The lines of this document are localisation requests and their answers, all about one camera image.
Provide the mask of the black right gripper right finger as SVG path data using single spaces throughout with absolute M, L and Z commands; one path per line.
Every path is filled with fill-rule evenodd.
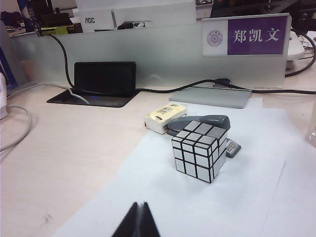
M 141 236 L 160 237 L 154 218 L 147 202 L 143 204 L 141 217 Z

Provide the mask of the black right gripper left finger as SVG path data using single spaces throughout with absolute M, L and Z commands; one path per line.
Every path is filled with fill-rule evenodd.
M 134 202 L 125 217 L 116 228 L 112 237 L 137 237 L 138 236 L 139 205 Z

